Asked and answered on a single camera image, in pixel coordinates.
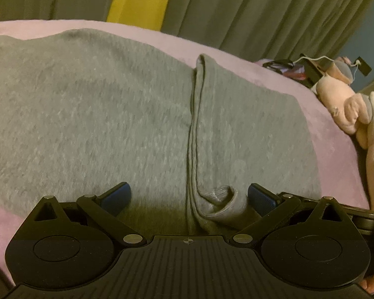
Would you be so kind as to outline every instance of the metal rivet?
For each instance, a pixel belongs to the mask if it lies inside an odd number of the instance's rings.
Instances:
[[[248,235],[246,233],[239,233],[233,237],[234,241],[240,244],[247,244],[252,242],[253,238],[251,235]]]
[[[137,244],[140,243],[142,240],[143,238],[136,233],[130,233],[123,237],[123,241],[128,244]]]

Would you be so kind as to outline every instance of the pink blanket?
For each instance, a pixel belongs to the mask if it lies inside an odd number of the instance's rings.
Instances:
[[[358,158],[352,140],[335,125],[326,108],[314,94],[299,83],[257,64],[210,47],[156,31],[114,23],[83,20],[7,21],[0,23],[0,35],[8,35],[18,39],[33,39],[78,28],[99,29],[147,43],[191,67],[195,67],[196,58],[200,54],[207,54],[214,58],[219,65],[253,84],[293,95],[298,100],[307,120],[317,155],[323,196],[331,195],[340,203],[369,208],[359,176]],[[0,267],[9,277],[4,261],[4,252],[23,219],[24,217],[17,217],[0,208]]]

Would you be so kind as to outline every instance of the fabric fold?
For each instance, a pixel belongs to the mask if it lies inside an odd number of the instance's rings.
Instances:
[[[150,239],[186,235],[193,69],[102,31],[0,37],[0,206],[26,217],[126,181],[118,218]]]
[[[187,193],[207,233],[229,237],[260,218],[247,199],[253,182],[319,197],[316,156],[295,98],[256,86],[206,55],[195,78]]]

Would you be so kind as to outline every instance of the curtain fold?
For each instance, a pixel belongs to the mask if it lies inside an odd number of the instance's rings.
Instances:
[[[335,57],[372,0],[169,0],[162,32],[247,59]]]

